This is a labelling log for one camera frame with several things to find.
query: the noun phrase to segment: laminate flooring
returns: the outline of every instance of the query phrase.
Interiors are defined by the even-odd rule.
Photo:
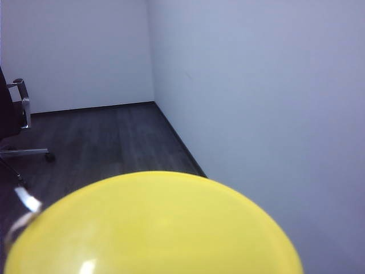
[[[136,171],[167,170],[204,176],[155,103],[49,112],[32,117],[32,128],[0,146],[47,147],[56,156],[7,158],[44,208],[90,183]],[[13,191],[17,180],[0,165],[0,273],[3,237],[27,209]]]

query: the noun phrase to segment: baseboard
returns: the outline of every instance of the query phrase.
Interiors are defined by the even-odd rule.
[[[165,114],[162,112],[162,110],[160,109],[160,107],[156,104],[156,102],[153,102],[156,107],[158,108],[158,110],[160,111],[162,117],[165,119],[165,121],[167,122],[167,124],[169,125],[171,131],[173,132],[174,136],[176,137],[176,139],[179,141],[179,143],[181,144],[182,148],[184,149],[185,153],[189,156],[190,161],[192,161],[192,163],[194,164],[195,168],[197,169],[198,173],[200,176],[202,177],[206,177],[207,175],[204,173],[204,171],[202,170],[202,168],[199,166],[199,164],[196,162],[194,156],[190,153],[190,151],[188,150],[188,148],[186,147],[186,145],[184,144],[183,140],[181,140],[180,136],[177,134],[176,130],[173,128],[173,126],[171,125],[170,121],[167,119],[167,117],[165,116]]]
[[[140,103],[130,103],[130,104],[114,104],[111,106],[101,106],[101,107],[83,107],[83,108],[73,108],[71,110],[56,110],[56,111],[46,111],[46,112],[37,112],[32,113],[31,116],[43,116],[53,113],[63,113],[63,112],[80,112],[80,111],[89,111],[89,110],[107,110],[113,108],[120,107],[129,107],[129,106],[138,106],[138,105],[146,105],[146,104],[154,104],[154,101],[140,102]]]

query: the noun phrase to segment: white wall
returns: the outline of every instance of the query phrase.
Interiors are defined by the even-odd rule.
[[[145,0],[2,0],[2,68],[33,112],[153,100]]]
[[[306,273],[365,273],[365,1],[150,0],[157,104]]]

